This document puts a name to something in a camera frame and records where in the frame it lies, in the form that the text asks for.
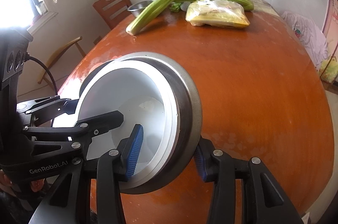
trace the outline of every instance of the white bowl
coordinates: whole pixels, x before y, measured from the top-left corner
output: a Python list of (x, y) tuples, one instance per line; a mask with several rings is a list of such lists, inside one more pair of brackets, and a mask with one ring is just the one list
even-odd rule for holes
[(135, 174), (122, 189), (144, 184), (170, 159), (179, 137), (180, 111), (174, 93), (156, 68), (142, 61), (113, 61), (95, 75), (78, 102), (76, 120), (118, 110), (124, 115), (119, 128), (93, 137), (87, 160), (117, 148), (135, 124), (144, 128)]

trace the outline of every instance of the bowl rim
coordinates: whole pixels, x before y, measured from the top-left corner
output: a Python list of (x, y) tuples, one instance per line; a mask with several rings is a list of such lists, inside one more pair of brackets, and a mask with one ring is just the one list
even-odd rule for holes
[(153, 178), (166, 164), (175, 150), (178, 136), (180, 133), (180, 111), (177, 106), (177, 101), (175, 95), (171, 89), (170, 84), (165, 79), (165, 77), (158, 71), (156, 68), (151, 66), (148, 63), (137, 61), (137, 60), (125, 60), (125, 61), (112, 61), (106, 65), (102, 70), (100, 70), (94, 78), (89, 82), (89, 84), (84, 89), (79, 102), (76, 107), (75, 117), (76, 120), (79, 119), (81, 107), (83, 106), (83, 101), (90, 91), (90, 89), (99, 81), (99, 79), (110, 72), (118, 69), (131, 68), (139, 70), (147, 75), (156, 85), (158, 91), (161, 95), (163, 106), (165, 109), (165, 128), (163, 131), (163, 136), (156, 151), (154, 157), (148, 163), (148, 165), (141, 170), (140, 172), (133, 175), (130, 180), (126, 183), (123, 183), (123, 189), (131, 189), (137, 186), (144, 184)]
[[(188, 165), (198, 145), (202, 131), (202, 104), (197, 87), (189, 73), (175, 60), (163, 54), (154, 52), (134, 52), (121, 56), (114, 61), (139, 60), (146, 62), (159, 70), (167, 79), (174, 91), (179, 104), (188, 103), (188, 108), (180, 107), (180, 134), (174, 154), (152, 179), (132, 188), (121, 189), (126, 194), (145, 194), (158, 190), (172, 182)], [(174, 86), (178, 83), (181, 89)], [(182, 130), (182, 122), (190, 120)]]
[(147, 6), (145, 6), (145, 7), (142, 7), (142, 8), (138, 8), (138, 9), (132, 9), (133, 7), (135, 7), (136, 5), (138, 5), (138, 4), (141, 4), (141, 3), (143, 3), (143, 2), (148, 2), (148, 1), (151, 1), (151, 2), (153, 2), (153, 1), (155, 1), (155, 0), (144, 0), (144, 1), (141, 1), (141, 2), (139, 2), (139, 3), (135, 3), (135, 4), (133, 4), (133, 5), (131, 5), (131, 6), (129, 6), (128, 8), (127, 8), (127, 11), (138, 11), (138, 10), (142, 10), (142, 9), (145, 9), (147, 6), (149, 6), (150, 4), (148, 4)]

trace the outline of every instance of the stainless steel bowl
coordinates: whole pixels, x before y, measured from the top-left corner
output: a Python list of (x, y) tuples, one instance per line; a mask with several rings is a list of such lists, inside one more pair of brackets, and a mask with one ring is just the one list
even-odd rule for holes
[(126, 194), (145, 194), (158, 190), (173, 181), (188, 165), (196, 150), (202, 130), (202, 104), (197, 87), (188, 72), (169, 57), (153, 52), (136, 52), (114, 61), (138, 60), (160, 71), (170, 84), (180, 112), (180, 133), (176, 148), (163, 168), (149, 181), (132, 189), (120, 190)]
[(143, 10), (155, 0), (145, 0), (134, 5), (131, 5), (127, 11), (131, 12), (135, 17), (138, 17)]

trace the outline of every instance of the black cable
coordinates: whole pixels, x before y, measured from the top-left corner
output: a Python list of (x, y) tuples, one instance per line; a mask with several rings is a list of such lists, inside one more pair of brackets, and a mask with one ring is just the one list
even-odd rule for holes
[(33, 60), (34, 62), (38, 63), (46, 71), (46, 73), (48, 73), (50, 80), (52, 80), (52, 83), (53, 83), (53, 86), (54, 86), (55, 95), (57, 95), (57, 86), (56, 86), (54, 77), (53, 77), (52, 73), (49, 71), (49, 69), (46, 67), (46, 65), (43, 64), (37, 58), (30, 56), (29, 53), (26, 53), (25, 62), (28, 61), (28, 60)]

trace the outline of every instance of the bright window light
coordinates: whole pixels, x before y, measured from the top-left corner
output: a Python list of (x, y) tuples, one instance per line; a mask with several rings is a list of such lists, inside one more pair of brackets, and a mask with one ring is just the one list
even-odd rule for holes
[(0, 28), (27, 27), (33, 18), (29, 0), (0, 0)]

